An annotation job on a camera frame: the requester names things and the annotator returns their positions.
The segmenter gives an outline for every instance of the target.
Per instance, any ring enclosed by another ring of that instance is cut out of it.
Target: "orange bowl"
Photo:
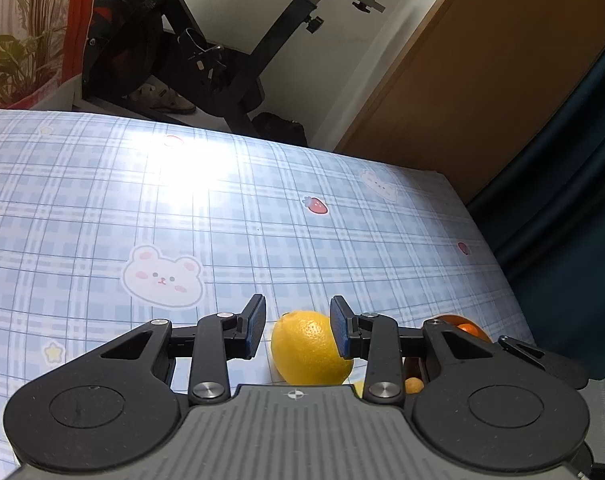
[[[467,319],[466,317],[463,316],[456,316],[455,314],[440,314],[439,316],[434,316],[435,319],[442,319],[443,321],[446,321],[448,323],[451,323],[452,325],[458,326],[458,325],[462,325],[463,323],[469,323],[470,325],[472,325],[474,328],[476,328],[478,330],[478,332],[480,333],[480,338],[487,342],[487,343],[491,343],[491,339],[489,338],[489,336],[487,335],[487,333],[480,327],[478,326],[476,323],[474,323],[471,319]]]

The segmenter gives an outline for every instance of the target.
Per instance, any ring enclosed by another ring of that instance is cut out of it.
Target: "metal screw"
[[[381,397],[383,399],[389,399],[395,397],[401,392],[401,387],[397,384],[390,383],[388,381],[381,381],[380,383],[374,383],[369,386],[369,393],[374,397]]]
[[[224,386],[220,383],[205,381],[194,386],[191,392],[200,399],[215,399],[224,393]]]

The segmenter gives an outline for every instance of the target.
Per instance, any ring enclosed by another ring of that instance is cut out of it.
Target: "exercise bike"
[[[313,34],[323,25],[323,19],[311,15],[320,1],[292,0],[252,53],[245,54],[208,42],[185,0],[94,0],[83,97],[155,121],[184,124],[124,97],[154,75],[205,113],[224,118],[231,132],[268,138],[266,130],[297,123],[271,114],[249,119],[247,113],[265,99],[260,74],[298,27],[306,25]],[[353,5],[361,12],[385,10],[375,0],[353,0]],[[163,16],[171,32],[164,30]]]

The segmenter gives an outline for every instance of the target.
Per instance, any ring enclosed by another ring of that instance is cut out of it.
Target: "bear sticker print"
[[[143,301],[184,308],[202,297],[201,269],[193,256],[172,260],[154,246],[137,246],[122,270],[121,283],[131,296]]]

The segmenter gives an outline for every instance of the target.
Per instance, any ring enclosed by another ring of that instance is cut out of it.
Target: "dark teal curtain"
[[[538,344],[605,376],[605,51],[468,204]]]

